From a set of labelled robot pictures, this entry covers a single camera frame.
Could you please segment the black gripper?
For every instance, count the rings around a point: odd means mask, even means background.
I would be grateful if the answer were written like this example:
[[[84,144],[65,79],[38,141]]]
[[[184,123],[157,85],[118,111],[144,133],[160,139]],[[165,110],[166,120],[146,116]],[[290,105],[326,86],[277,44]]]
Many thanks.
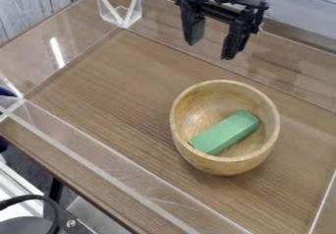
[[[244,49],[250,32],[261,30],[264,13],[269,9],[265,0],[176,0],[176,4],[181,10],[184,38],[189,45],[204,37],[205,16],[229,24],[221,60],[232,60]]]

